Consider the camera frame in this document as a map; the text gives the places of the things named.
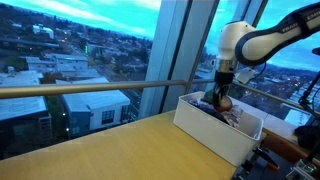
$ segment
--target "house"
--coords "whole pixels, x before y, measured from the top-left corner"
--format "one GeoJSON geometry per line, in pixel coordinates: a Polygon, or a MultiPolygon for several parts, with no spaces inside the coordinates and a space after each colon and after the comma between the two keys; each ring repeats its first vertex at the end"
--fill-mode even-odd
{"type": "MultiPolygon", "coordinates": [[[[42,74],[35,71],[0,73],[0,87],[38,86],[42,74]]],[[[34,150],[51,141],[51,116],[43,96],[0,99],[0,152],[12,156],[34,150]]]]}
{"type": "Polygon", "coordinates": [[[42,24],[33,25],[33,33],[35,33],[35,34],[46,33],[46,34],[49,34],[49,37],[51,39],[54,39],[54,32],[52,31],[52,29],[47,28],[47,27],[43,27],[42,24]]]}
{"type": "Polygon", "coordinates": [[[88,69],[88,58],[85,56],[51,53],[46,57],[50,57],[56,64],[69,64],[74,69],[88,69]]]}
{"type": "Polygon", "coordinates": [[[56,63],[53,61],[44,61],[40,60],[38,57],[30,57],[27,56],[26,62],[28,64],[28,69],[30,71],[37,71],[37,72],[54,72],[56,69],[56,63]]]}
{"type": "Polygon", "coordinates": [[[100,77],[96,69],[88,69],[88,60],[85,56],[66,54],[44,54],[45,60],[39,57],[26,56],[29,70],[42,73],[61,73],[69,79],[87,79],[100,77]]]}
{"type": "MultiPolygon", "coordinates": [[[[57,84],[108,83],[105,77],[57,84]]],[[[96,130],[122,124],[128,119],[130,100],[119,90],[64,94],[68,133],[76,138],[96,130]]]]}

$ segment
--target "table surface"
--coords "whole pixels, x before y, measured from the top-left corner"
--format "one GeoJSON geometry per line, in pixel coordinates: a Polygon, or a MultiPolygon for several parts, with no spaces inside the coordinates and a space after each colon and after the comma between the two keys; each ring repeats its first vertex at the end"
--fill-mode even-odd
{"type": "Polygon", "coordinates": [[[0,161],[0,179],[230,179],[236,168],[173,118],[171,111],[0,161]]]}

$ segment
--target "cloudy sky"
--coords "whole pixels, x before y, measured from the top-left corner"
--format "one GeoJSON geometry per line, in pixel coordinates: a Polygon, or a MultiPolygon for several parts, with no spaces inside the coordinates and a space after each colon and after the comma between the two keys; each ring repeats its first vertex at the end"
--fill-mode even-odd
{"type": "MultiPolygon", "coordinates": [[[[222,27],[230,22],[242,0],[220,0],[207,39],[207,50],[216,54],[222,27]]],[[[161,0],[1,0],[71,21],[153,39],[161,0]]],[[[258,30],[276,25],[295,9],[318,0],[269,0],[258,30]]],[[[320,70],[320,57],[311,50],[320,47],[320,33],[296,42],[274,55],[269,64],[298,69],[320,70]]]]}
{"type": "Polygon", "coordinates": [[[161,0],[1,0],[71,21],[153,37],[161,0]]]}

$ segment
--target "white plastic bin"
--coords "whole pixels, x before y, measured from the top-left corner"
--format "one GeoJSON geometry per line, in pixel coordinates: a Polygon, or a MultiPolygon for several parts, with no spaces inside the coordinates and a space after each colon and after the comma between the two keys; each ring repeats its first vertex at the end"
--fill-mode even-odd
{"type": "Polygon", "coordinates": [[[179,97],[173,123],[232,165],[241,165],[260,140],[263,120],[244,110],[235,129],[187,102],[204,94],[196,92],[179,97]]]}

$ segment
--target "handrail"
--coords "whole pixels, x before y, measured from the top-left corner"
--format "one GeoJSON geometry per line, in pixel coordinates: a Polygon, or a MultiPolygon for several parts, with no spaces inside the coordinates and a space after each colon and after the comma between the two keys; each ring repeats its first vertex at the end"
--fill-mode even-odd
{"type": "MultiPolygon", "coordinates": [[[[194,84],[213,83],[213,82],[214,82],[213,79],[195,79],[195,80],[193,80],[193,83],[194,83],[194,84]]],[[[291,101],[282,99],[282,98],[280,98],[280,97],[278,97],[278,96],[275,96],[275,95],[272,95],[272,94],[265,93],[265,92],[260,91],[260,90],[258,90],[258,89],[255,89],[255,88],[246,86],[246,85],[244,85],[244,84],[240,84],[240,83],[238,83],[238,82],[236,82],[236,81],[233,81],[232,84],[234,84],[234,85],[236,85],[236,86],[243,87],[243,88],[248,89],[248,90],[250,90],[250,91],[252,91],[252,92],[259,93],[259,94],[261,94],[261,95],[263,95],[263,96],[266,96],[266,97],[268,97],[268,98],[271,98],[271,99],[280,101],[280,102],[282,102],[282,103],[288,104],[288,105],[290,105],[290,106],[293,106],[293,107],[295,107],[295,108],[298,108],[298,109],[301,109],[301,110],[304,110],[304,111],[305,111],[305,109],[303,109],[303,107],[300,106],[300,105],[297,104],[297,103],[294,103],[294,102],[291,102],[291,101]]]]}
{"type": "Polygon", "coordinates": [[[133,82],[110,82],[95,84],[48,84],[39,86],[15,86],[0,88],[0,99],[31,97],[31,96],[50,96],[81,92],[107,91],[119,89],[138,89],[147,87],[186,86],[183,80],[170,81],[133,81],[133,82]]]}

